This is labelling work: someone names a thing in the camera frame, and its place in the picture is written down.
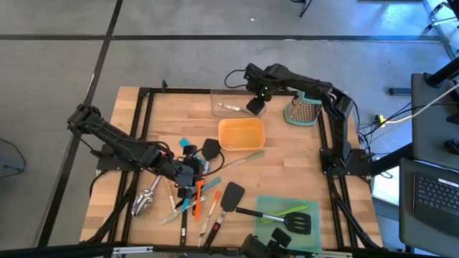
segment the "gray floor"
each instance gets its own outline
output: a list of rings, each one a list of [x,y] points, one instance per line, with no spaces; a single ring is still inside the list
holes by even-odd
[[[3,0],[0,34],[104,34],[114,6]],[[302,19],[300,10],[286,0],[125,1],[115,34],[421,35],[429,23],[421,3],[315,0]],[[0,178],[0,249],[34,245],[70,139],[65,121],[85,96],[101,44],[0,41],[0,137],[16,143],[29,163],[26,173]],[[157,87],[165,79],[170,87],[223,88],[230,70],[279,62],[349,92],[366,123],[410,101],[388,96],[387,88],[409,87],[411,73],[434,72],[449,61],[440,43],[429,42],[111,42],[93,104],[109,119],[120,86]],[[410,138],[407,123],[372,150],[392,151]],[[77,243],[95,162],[81,146],[50,244]],[[392,231],[385,225],[383,238]]]

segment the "teal cutting board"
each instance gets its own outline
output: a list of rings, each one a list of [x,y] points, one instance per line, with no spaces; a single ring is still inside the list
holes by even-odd
[[[273,223],[263,224],[259,218],[255,219],[255,236],[263,244],[271,240],[271,234],[276,227],[282,229],[292,238],[288,245],[289,249],[305,252],[321,252],[321,209],[316,201],[305,201],[300,199],[278,198],[274,196],[258,196],[256,211],[263,213],[281,212],[300,205],[308,205],[304,211],[300,211],[311,216],[311,234],[296,234],[285,228],[285,225],[274,221]]]

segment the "orange bowl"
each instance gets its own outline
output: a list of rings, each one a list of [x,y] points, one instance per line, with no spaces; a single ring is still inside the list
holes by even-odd
[[[259,118],[226,118],[218,124],[218,141],[226,151],[257,150],[265,144],[265,129]]]

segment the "butcher block tabletop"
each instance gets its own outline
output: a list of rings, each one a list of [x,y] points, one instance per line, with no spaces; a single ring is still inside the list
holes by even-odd
[[[131,130],[138,91],[139,87],[120,87],[111,115],[110,123],[126,133]],[[239,95],[225,95],[224,97],[228,100],[234,99],[235,102],[241,98]],[[258,196],[317,201],[321,212],[322,248],[337,248],[327,180],[322,174],[318,154],[318,150],[321,148],[318,123],[312,126],[297,126],[287,123],[283,111],[291,99],[292,96],[273,97],[270,102],[267,102],[266,113],[260,116],[265,129],[265,144],[262,147],[265,155],[263,157],[224,169],[205,178],[205,182],[210,182],[213,178],[220,177],[222,182],[204,192],[207,200],[202,202],[201,216],[198,221],[194,220],[191,212],[188,212],[187,246],[197,245],[199,231],[209,212],[216,191],[220,190],[223,193],[227,184],[233,181],[245,188],[245,195],[239,206],[246,209],[255,209]],[[160,140],[168,143],[172,152],[178,157],[182,154],[179,145],[182,138],[188,139],[191,144],[197,145],[198,148],[201,148],[206,138],[218,139],[218,125],[224,112],[212,112],[213,104],[209,94],[155,93],[146,140]],[[143,127],[144,114],[145,108],[141,111],[137,135],[140,135]],[[109,118],[110,114],[102,114],[102,116]],[[331,146],[331,135],[326,114],[324,117],[328,144]],[[353,148],[359,148],[352,116],[349,118],[348,139]],[[223,149],[222,152],[226,162],[253,153],[253,151],[226,151]],[[217,157],[212,160],[210,166],[212,169],[217,168],[220,163],[221,158]],[[120,175],[120,171],[109,171],[96,181],[82,228],[80,237],[82,241],[89,239],[102,226],[113,210]],[[155,177],[147,171],[142,172],[138,182],[138,192],[148,188]],[[368,185],[356,176],[347,176],[346,180],[353,215],[372,240],[381,246],[382,241]],[[179,245],[181,215],[170,223],[157,226],[160,220],[172,213],[169,201],[170,186],[168,184],[174,190],[176,203],[180,201],[176,197],[174,183],[165,178],[161,179],[154,191],[151,207],[140,217],[132,218],[128,238],[129,244]],[[221,211],[222,208],[218,204],[212,214],[203,243]],[[120,240],[125,214],[123,211],[120,215],[115,240]],[[253,232],[254,219],[255,217],[236,212],[228,213],[212,243],[212,247],[240,247],[245,237]],[[341,227],[343,228],[344,243],[350,246],[347,224],[343,215],[341,215]]]

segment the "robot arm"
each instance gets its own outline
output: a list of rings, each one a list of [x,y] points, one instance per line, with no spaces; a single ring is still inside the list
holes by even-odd
[[[153,168],[155,173],[161,171],[161,175],[176,182],[182,188],[193,187],[194,179],[202,172],[200,167],[195,168],[175,161],[173,153],[159,143],[132,138],[107,123],[96,107],[78,105],[77,110],[67,120],[67,124],[74,134],[89,134],[99,138],[113,149],[113,154],[120,161],[133,163],[139,168],[148,170]]]
[[[247,104],[247,109],[254,114],[260,113],[265,102],[270,101],[275,92],[287,91],[287,87],[320,100],[331,121],[333,156],[343,161],[349,158],[351,146],[347,141],[347,118],[354,102],[347,94],[336,89],[330,82],[297,75],[281,64],[273,64],[261,70],[250,63],[245,68],[244,79],[247,80],[247,90],[257,96]]]

